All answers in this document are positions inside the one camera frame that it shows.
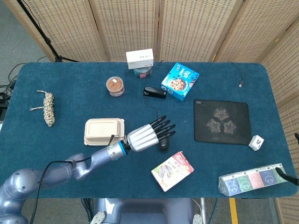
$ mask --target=cartoon face print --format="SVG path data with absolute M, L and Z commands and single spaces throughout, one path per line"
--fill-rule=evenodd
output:
M 273 183 L 273 181 L 274 181 L 273 176 L 266 176 L 265 181 L 268 183 Z
M 282 181 L 284 180 L 284 178 L 282 178 L 279 174 L 277 174 L 277 178 L 282 180 Z
M 170 86 L 174 90 L 181 91 L 185 88 L 186 83 L 183 81 L 183 79 L 178 78 L 177 80 L 172 80 L 170 82 Z
M 238 190 L 238 186 L 235 185 L 235 184 L 230 185 L 230 186 L 229 186 L 229 190 L 230 190 L 231 192 L 235 193 L 235 192 L 237 192 L 237 190 Z
M 244 188 L 245 190 L 248 190 L 250 187 L 250 183 L 248 181 L 244 181 L 241 183 L 241 187 Z
M 254 185 L 256 185 L 257 187 L 260 187 L 262 185 L 262 182 L 260 179 L 254 179 L 253 180 Z

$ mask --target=cereal box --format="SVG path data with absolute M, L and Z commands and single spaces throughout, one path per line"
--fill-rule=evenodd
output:
M 180 63 L 176 63 L 162 81 L 161 89 L 167 91 L 180 101 L 184 101 L 198 77 L 199 73 Z
M 165 192 L 192 173 L 193 170 L 193 167 L 184 157 L 183 152 L 177 152 L 154 168 L 151 174 Z

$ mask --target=computer mouse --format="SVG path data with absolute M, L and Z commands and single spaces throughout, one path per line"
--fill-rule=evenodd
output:
M 158 148 L 161 152 L 166 152 L 169 147 L 169 137 L 158 142 Z

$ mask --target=coiled rope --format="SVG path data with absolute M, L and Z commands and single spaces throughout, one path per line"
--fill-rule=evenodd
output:
M 45 93 L 45 98 L 43 99 L 43 106 L 30 108 L 31 111 L 43 109 L 43 118 L 45 119 L 47 125 L 51 127 L 55 123 L 54 117 L 54 96 L 50 92 L 45 92 L 42 90 L 37 90 L 37 92 Z

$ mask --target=black mouse pad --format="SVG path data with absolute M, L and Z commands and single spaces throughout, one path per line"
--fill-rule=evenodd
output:
M 248 145 L 251 140 L 248 105 L 231 101 L 194 100 L 194 139 Z

